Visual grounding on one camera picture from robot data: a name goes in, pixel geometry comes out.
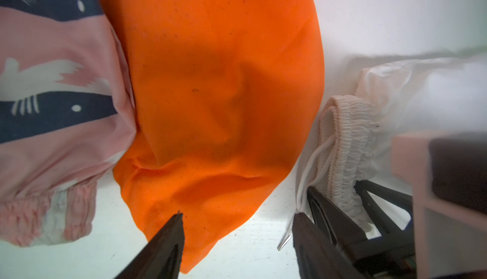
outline white surface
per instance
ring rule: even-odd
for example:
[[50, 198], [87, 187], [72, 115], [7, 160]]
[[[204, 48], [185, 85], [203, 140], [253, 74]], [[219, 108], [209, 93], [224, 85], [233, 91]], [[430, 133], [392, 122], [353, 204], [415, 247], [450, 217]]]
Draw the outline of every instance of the white surface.
[[[353, 93], [358, 73], [365, 67], [487, 50], [487, 0], [315, 3], [326, 65], [324, 102], [334, 94]], [[298, 170], [317, 146], [317, 127], [315, 124], [310, 133]], [[281, 252], [275, 249], [295, 208], [294, 189], [292, 172], [251, 220], [223, 238], [189, 275], [180, 277], [299, 278], [292, 242]], [[118, 186], [107, 177], [100, 182], [93, 224], [88, 237], [67, 245], [18, 249], [0, 242], [0, 278], [113, 277], [145, 240], [121, 200]]]

